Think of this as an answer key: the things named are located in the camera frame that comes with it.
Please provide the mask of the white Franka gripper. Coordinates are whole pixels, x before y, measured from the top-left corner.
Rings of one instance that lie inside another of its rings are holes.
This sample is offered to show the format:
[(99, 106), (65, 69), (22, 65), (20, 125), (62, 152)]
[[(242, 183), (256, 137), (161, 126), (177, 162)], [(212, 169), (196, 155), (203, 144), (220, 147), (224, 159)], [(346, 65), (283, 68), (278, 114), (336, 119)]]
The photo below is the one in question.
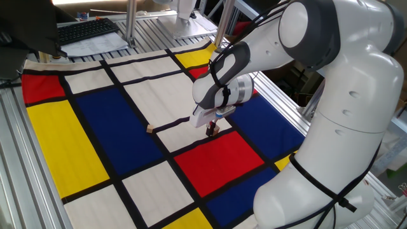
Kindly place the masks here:
[(226, 106), (223, 108), (204, 109), (199, 105), (193, 110), (190, 116), (190, 123), (195, 127), (206, 125), (205, 134), (212, 137), (218, 133), (216, 121), (225, 118), (235, 112), (235, 106)]

